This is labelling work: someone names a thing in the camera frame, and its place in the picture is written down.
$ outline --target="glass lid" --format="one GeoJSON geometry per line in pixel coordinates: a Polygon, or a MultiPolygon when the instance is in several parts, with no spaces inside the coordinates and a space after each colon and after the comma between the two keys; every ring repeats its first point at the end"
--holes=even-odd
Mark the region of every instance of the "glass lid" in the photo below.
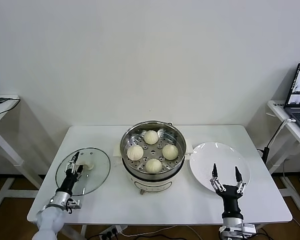
{"type": "Polygon", "coordinates": [[[82,196],[99,188],[107,179],[110,172],[110,160],[105,152],[94,147],[87,147],[76,150],[69,154],[59,165],[55,181],[60,188],[66,177],[68,162],[79,152],[76,165],[83,165],[82,174],[74,184],[73,196],[82,196]]]}

